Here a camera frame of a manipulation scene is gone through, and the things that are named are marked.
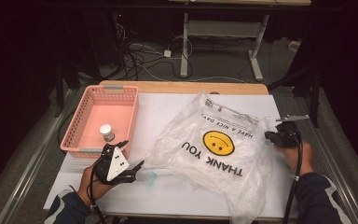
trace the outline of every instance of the white tabletop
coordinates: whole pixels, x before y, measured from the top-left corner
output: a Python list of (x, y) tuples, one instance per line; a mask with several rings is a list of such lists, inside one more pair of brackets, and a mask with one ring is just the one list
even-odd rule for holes
[[(131, 167), (144, 159), (164, 127), (196, 97), (195, 94), (140, 93), (139, 111), (128, 159)], [(209, 95), (217, 104), (244, 114), (270, 117), (271, 129), (277, 125), (279, 112), (270, 95)], [(283, 217), (293, 176), (282, 154), (271, 149), (272, 176), (266, 194), (266, 204), (258, 219)], [(94, 159), (78, 159), (66, 155), (44, 209), (51, 207), (54, 197), (68, 185), (79, 186), (83, 169)], [(197, 189), (172, 171), (141, 169), (137, 180), (110, 190), (98, 201), (103, 212), (112, 215), (147, 217), (229, 217), (223, 197), (206, 189)], [(296, 217), (296, 202), (291, 217)]]

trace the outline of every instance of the hand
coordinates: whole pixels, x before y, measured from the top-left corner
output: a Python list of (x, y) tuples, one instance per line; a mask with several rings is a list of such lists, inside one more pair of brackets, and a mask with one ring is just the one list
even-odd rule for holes
[[(312, 147), (306, 141), (302, 141), (303, 157), (299, 175), (313, 172), (312, 169)], [(298, 149), (297, 147), (277, 147), (280, 152), (284, 154), (284, 158), (287, 164), (290, 166), (290, 170), (295, 173), (297, 168)]]
[[(80, 195), (80, 197), (82, 197), (86, 201), (87, 205), (91, 205), (91, 199), (89, 197), (90, 188), (88, 188), (88, 185), (90, 184), (91, 171), (93, 166), (94, 164), (84, 169), (83, 175), (81, 177), (80, 188), (77, 191), (77, 194)], [(107, 191), (109, 191), (115, 186), (103, 184), (100, 180), (98, 180), (97, 176), (95, 175), (92, 179), (92, 193), (95, 200), (102, 198)]]

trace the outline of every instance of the plastic bag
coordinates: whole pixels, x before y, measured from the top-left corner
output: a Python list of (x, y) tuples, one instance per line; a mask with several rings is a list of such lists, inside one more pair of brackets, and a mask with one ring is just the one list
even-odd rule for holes
[(271, 152), (257, 118), (212, 102), (202, 91), (158, 137), (146, 167), (169, 168), (196, 186), (222, 194), (233, 223), (251, 223), (262, 211)]

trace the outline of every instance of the smiley face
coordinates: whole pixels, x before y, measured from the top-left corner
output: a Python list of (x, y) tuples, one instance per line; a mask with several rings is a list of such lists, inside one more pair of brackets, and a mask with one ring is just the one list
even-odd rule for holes
[(209, 131), (203, 135), (204, 145), (217, 156), (227, 156), (234, 151), (234, 143), (225, 133)]

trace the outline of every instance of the wooden table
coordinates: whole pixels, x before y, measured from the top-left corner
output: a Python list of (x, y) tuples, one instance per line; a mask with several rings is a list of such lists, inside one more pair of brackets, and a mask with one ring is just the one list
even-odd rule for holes
[[(170, 0), (174, 2), (189, 2), (189, 0)], [(269, 6), (309, 6), (310, 0), (195, 0), (197, 3), (225, 3)]]
[(160, 82), (160, 81), (103, 81), (101, 85), (137, 86), (139, 92), (149, 93), (206, 93), (230, 95), (269, 95), (263, 84), (212, 83), (212, 82)]

